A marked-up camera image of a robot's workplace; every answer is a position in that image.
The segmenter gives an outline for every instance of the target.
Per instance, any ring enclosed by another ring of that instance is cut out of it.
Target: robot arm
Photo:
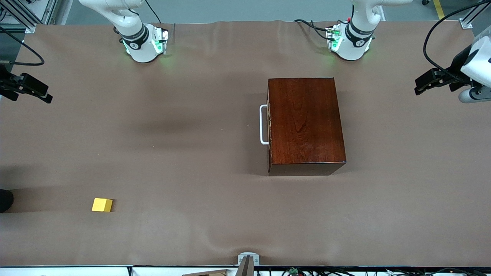
[[[399,6],[412,0],[351,0],[353,17],[348,23],[334,26],[328,33],[329,48],[346,60],[357,60],[368,50],[372,35],[382,16],[380,6]]]
[[[491,101],[491,26],[476,36],[472,45],[455,56],[445,69],[464,80],[460,82],[437,68],[432,68],[415,80],[416,95],[424,91],[448,85],[450,91],[470,85],[459,94],[463,103]]]
[[[130,12],[143,4],[143,0],[79,0],[80,3],[102,16],[116,26],[122,35],[132,35],[140,31],[143,23],[137,14]]]
[[[168,31],[142,23],[140,16],[130,11],[144,0],[79,0],[80,3],[106,17],[123,38],[126,52],[138,62],[150,62],[165,54]]]

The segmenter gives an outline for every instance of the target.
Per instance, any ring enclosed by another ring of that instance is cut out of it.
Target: black cable
[[[36,51],[34,51],[31,47],[29,47],[26,43],[22,42],[19,40],[17,37],[15,37],[13,34],[11,34],[9,31],[5,30],[3,27],[0,26],[0,30],[5,32],[8,36],[12,37],[15,41],[19,42],[22,46],[26,47],[29,51],[31,51],[33,54],[35,54],[41,61],[38,63],[29,63],[29,62],[16,62],[16,61],[10,61],[10,64],[13,65],[25,65],[25,66],[39,66],[44,64],[44,59],[42,56],[40,56]]]
[[[116,29],[116,26],[112,27],[112,30],[117,33],[117,34],[120,34],[118,29]],[[121,37],[119,40],[118,40],[119,43],[123,43],[123,37]]]
[[[352,6],[351,6],[351,17],[350,17],[350,20],[351,20],[351,18],[353,18],[353,15],[354,15],[354,14],[355,14],[355,5],[352,5]],[[342,22],[342,23],[344,23],[344,24],[348,24],[348,23],[349,23],[349,21],[348,21],[348,20],[346,20],[346,21],[342,21],[342,20],[339,20],[339,19],[338,19],[338,22]]]
[[[300,268],[297,268],[297,271],[299,272],[300,276],[307,276]]]
[[[423,44],[423,55],[425,56],[426,60],[431,63],[434,67],[440,69],[440,71],[442,71],[443,73],[451,76],[453,79],[455,79],[456,81],[460,82],[460,83],[464,83],[464,84],[469,84],[469,82],[463,80],[462,78],[448,72],[448,70],[446,70],[445,68],[441,67],[440,65],[438,65],[436,62],[434,62],[429,56],[428,54],[426,53],[426,46],[428,44],[428,40],[430,39],[430,35],[432,34],[433,30],[438,26],[440,25],[440,23],[442,23],[443,21],[445,21],[446,19],[448,19],[449,17],[455,15],[455,14],[458,14],[459,12],[463,12],[465,10],[468,10],[468,9],[471,9],[471,8],[474,8],[474,7],[477,7],[477,6],[480,6],[482,4],[487,4],[487,3],[491,3],[491,0],[484,0],[482,2],[479,2],[477,4],[473,4],[473,5],[470,5],[470,6],[467,6],[467,7],[463,7],[461,9],[458,9],[456,11],[453,11],[449,14],[447,14],[446,16],[444,16],[442,19],[438,20],[438,22],[436,22],[433,27],[431,27],[430,31],[428,32],[428,34],[426,35],[426,39],[425,39],[425,42]]]
[[[131,9],[128,9],[128,10],[129,10],[130,12],[132,12],[132,13],[134,13],[134,14],[136,14],[136,15],[138,15],[138,16],[139,16],[139,14],[138,14],[137,12],[135,12],[134,10],[131,10]]]
[[[303,19],[293,20],[293,22],[302,22],[302,23],[304,23],[305,25],[307,25],[307,26],[309,26],[309,27],[311,27],[311,28],[315,28],[315,29],[318,29],[318,30],[323,30],[323,31],[325,31],[325,30],[326,30],[325,28],[316,27],[316,26],[314,26],[314,24],[310,24],[309,22],[307,22],[307,21],[305,21],[305,20],[303,20]]]
[[[402,270],[394,270],[395,273],[393,274],[393,276],[434,276],[435,274],[443,273],[445,271],[451,271],[452,273],[457,272],[459,274],[466,274],[467,276],[473,276],[472,273],[469,273],[467,271],[457,269],[457,268],[450,268],[450,267],[441,269],[441,270],[433,272],[433,273],[425,273],[425,272],[421,272],[421,271],[407,272],[407,271],[402,271]]]
[[[334,41],[334,38],[328,38],[328,37],[323,36],[321,33],[319,33],[319,31],[318,31],[318,30],[326,31],[326,29],[325,29],[325,28],[316,27],[316,26],[314,25],[314,22],[313,22],[312,20],[310,21],[310,23],[309,23],[309,22],[307,22],[307,21],[305,21],[305,20],[303,20],[303,19],[297,19],[297,20],[294,20],[294,22],[301,22],[301,23],[304,23],[304,24],[306,24],[307,26],[309,26],[309,27],[313,28],[313,29],[315,30],[315,32],[316,32],[316,33],[317,33],[317,34],[318,34],[320,37],[322,37],[323,39],[326,39],[326,40],[329,40],[329,41]]]
[[[5,16],[7,15],[7,12],[5,11],[5,14],[3,13],[4,9],[3,7],[0,7],[0,17],[3,15],[3,17],[0,19],[0,22],[5,19]]]
[[[147,5],[150,8],[150,10],[155,14],[155,17],[157,17],[157,20],[159,20],[159,23],[162,24],[162,21],[160,21],[159,16],[155,13],[155,11],[153,10],[152,6],[148,3],[148,0],[145,0],[145,2],[147,3]]]
[[[338,272],[333,272],[333,271],[328,271],[328,272],[329,272],[329,273],[328,273],[328,275],[329,275],[329,274],[334,274],[334,275],[336,275],[336,276],[342,276],[342,275],[341,275],[341,274],[339,274]]]
[[[332,271],[327,271],[327,274],[324,271],[316,271],[316,272],[317,272],[317,276],[328,276],[330,274],[334,274],[336,276],[342,276],[341,274]]]
[[[330,269],[332,269],[334,271],[337,271],[339,273],[342,273],[342,274],[346,274],[346,275],[349,275],[349,276],[354,276],[353,274],[347,272],[346,270],[340,269],[340,268],[332,267]]]

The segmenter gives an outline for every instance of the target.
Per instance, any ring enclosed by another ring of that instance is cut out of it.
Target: brown wooden box
[[[330,175],[346,163],[334,78],[269,79],[270,175]]]

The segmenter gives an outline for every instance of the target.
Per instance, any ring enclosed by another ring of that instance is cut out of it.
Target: yellow block
[[[112,207],[112,199],[95,198],[92,210],[94,212],[110,212]]]

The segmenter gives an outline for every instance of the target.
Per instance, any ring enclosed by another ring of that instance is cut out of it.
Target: table
[[[381,22],[363,59],[297,23],[165,25],[169,55],[133,62],[111,26],[39,26],[50,86],[0,106],[0,265],[201,265],[255,251],[268,265],[488,266],[489,103],[438,88],[432,22]],[[442,65],[472,41],[444,22]],[[18,60],[34,61],[22,49]],[[348,163],[268,177],[258,108],[269,78],[335,77]],[[93,198],[115,199],[108,214]]]

